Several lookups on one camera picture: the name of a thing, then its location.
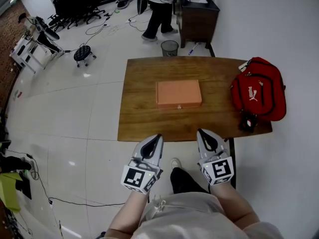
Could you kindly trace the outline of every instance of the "white floor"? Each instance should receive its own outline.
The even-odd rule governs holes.
[[[112,12],[115,6],[113,3],[104,7]],[[123,203],[129,195],[121,186],[120,177],[136,143],[117,142],[126,62],[130,58],[162,56],[160,44],[164,40],[180,43],[178,34],[163,36],[160,31],[157,42],[143,41],[142,32],[125,24],[136,14],[134,1],[127,9],[112,15],[107,21],[110,27],[88,42],[97,56],[89,61],[88,67],[77,68],[72,52],[54,59],[45,70],[37,69],[36,74],[26,68],[17,79],[7,110],[7,129],[12,140],[9,149],[33,155],[50,197],[98,205]],[[135,17],[138,22],[133,25],[145,30],[150,15],[151,11],[146,11]],[[62,30],[58,32],[57,43],[64,50],[76,49],[90,37],[85,31],[104,20]],[[172,25],[177,28],[175,17]],[[187,43],[184,49],[178,50],[178,55],[187,56],[193,46],[194,43]],[[201,44],[192,56],[210,54]],[[37,49],[36,57],[46,60],[48,55]],[[22,95],[14,98],[17,90]],[[172,157],[179,157],[184,168],[206,185],[196,165],[199,158],[196,142],[169,142],[164,144],[161,160],[164,173],[152,188],[151,198],[154,194],[172,193],[169,182]],[[60,201],[54,201],[50,208],[40,181],[30,179],[30,182],[32,200],[20,192],[18,198],[21,214],[34,239],[60,238],[59,222],[65,239],[94,239],[107,229],[120,208],[77,206]],[[17,218],[25,227],[21,216]],[[23,235],[31,238],[24,231]]]

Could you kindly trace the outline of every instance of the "black pants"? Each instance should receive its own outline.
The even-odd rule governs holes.
[[[146,38],[155,38],[159,26],[162,33],[171,32],[173,30],[170,25],[171,22],[171,3],[157,3],[150,1],[150,6],[153,9],[151,19],[149,21],[148,28],[144,32],[143,36]]]
[[[53,44],[48,40],[48,38],[46,37],[46,35],[45,35],[43,32],[41,32],[41,33],[39,34],[39,37],[38,37],[37,41],[38,41],[39,43],[42,43],[43,45],[47,46],[48,48],[50,48],[50,51],[51,51],[52,54],[55,53],[54,51],[60,52],[60,49],[59,49],[58,47],[56,47],[55,45],[53,45]]]
[[[208,193],[183,169],[175,167],[170,174],[170,182],[173,187],[174,194],[186,192],[203,192]]]
[[[14,170],[30,170],[31,165],[28,162],[23,162],[17,157],[3,157],[0,154],[0,165],[2,173],[9,173]]]

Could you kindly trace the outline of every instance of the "person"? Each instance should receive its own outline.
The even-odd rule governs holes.
[[[149,0],[153,12],[148,27],[142,35],[142,39],[152,42],[157,41],[156,33],[160,25],[162,33],[178,33],[178,30],[173,29],[170,25],[173,1]]]
[[[1,173],[9,173],[14,170],[28,170],[31,173],[33,179],[37,179],[37,175],[34,169],[34,162],[33,161],[26,161],[23,158],[17,157],[4,157],[0,154],[0,174]]]
[[[37,42],[39,42],[40,44],[43,44],[44,46],[49,48],[49,50],[52,54],[52,58],[54,58],[55,56],[62,56],[64,54],[64,51],[61,50],[60,48],[58,48],[52,42],[50,42],[48,40],[47,36],[45,35],[44,31],[41,30],[41,28],[37,27],[37,25],[40,24],[38,19],[42,21],[42,24],[45,24],[42,18],[26,16],[26,14],[23,13],[19,16],[18,22],[21,22],[22,19],[24,19],[24,18],[25,18],[24,26],[27,28],[27,30],[30,31],[33,39],[36,39]]]
[[[230,183],[211,186],[211,195],[181,168],[178,159],[171,166],[174,195],[146,206],[148,195],[133,191],[104,238],[283,239],[274,225],[260,222]]]

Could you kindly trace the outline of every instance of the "wastebasket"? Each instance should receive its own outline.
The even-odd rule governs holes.
[[[165,41],[161,43],[161,51],[163,53],[163,57],[175,57],[177,56],[178,43],[175,41]]]

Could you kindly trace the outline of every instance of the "red backpack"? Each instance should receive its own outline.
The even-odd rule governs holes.
[[[232,82],[231,95],[237,110],[263,120],[281,120],[286,114],[285,86],[278,68],[256,57]]]

